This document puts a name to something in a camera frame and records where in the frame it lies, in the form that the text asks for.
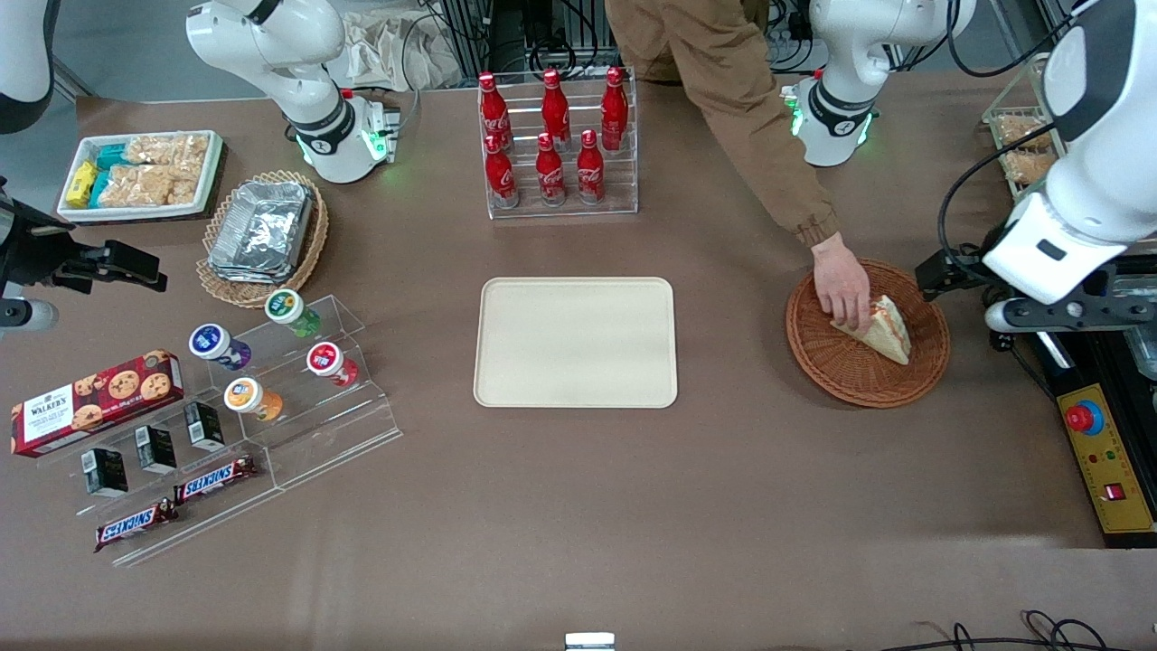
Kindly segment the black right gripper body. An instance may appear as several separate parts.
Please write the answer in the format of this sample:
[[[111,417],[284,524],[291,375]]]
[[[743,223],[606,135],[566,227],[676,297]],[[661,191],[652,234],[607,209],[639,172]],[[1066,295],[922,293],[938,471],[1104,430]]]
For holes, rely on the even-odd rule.
[[[12,197],[1,199],[3,207],[3,251],[1,284],[58,286],[75,289],[74,280],[59,276],[62,264],[71,262],[76,242],[71,237],[75,225],[51,217]]]

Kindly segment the bare person hand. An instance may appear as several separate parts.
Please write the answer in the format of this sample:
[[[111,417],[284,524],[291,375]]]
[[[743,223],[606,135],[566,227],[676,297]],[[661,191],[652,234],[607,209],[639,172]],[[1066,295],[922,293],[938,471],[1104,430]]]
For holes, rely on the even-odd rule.
[[[840,234],[811,247],[815,257],[815,293],[823,312],[843,328],[864,333],[870,328],[870,279]]]

